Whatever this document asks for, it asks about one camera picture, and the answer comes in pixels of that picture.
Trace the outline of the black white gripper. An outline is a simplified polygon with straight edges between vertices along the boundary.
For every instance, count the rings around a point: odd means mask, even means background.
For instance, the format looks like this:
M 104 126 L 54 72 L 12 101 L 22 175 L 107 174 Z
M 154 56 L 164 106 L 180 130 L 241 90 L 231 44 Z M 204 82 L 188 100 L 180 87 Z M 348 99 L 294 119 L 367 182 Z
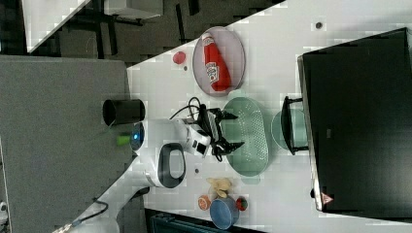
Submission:
M 229 143 L 225 141 L 220 127 L 223 119 L 237 119 L 237 116 L 220 108 L 208 109 L 205 104 L 199 106 L 187 105 L 189 118 L 184 119 L 187 140 L 184 145 L 186 152 L 192 155 L 205 156 L 208 150 L 215 157 L 232 153 L 241 148 L 244 143 Z

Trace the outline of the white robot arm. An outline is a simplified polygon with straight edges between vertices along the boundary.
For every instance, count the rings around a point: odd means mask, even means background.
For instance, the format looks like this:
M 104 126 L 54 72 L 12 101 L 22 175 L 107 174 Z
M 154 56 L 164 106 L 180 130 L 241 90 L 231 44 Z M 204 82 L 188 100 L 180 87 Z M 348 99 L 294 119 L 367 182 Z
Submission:
M 120 233 L 119 212 L 139 191 L 175 188 L 185 178 L 186 156 L 216 158 L 243 146 L 230 143 L 221 122 L 237 116 L 220 108 L 197 106 L 196 118 L 145 119 L 133 125 L 129 144 L 136 157 L 123 174 L 75 220 L 52 233 Z

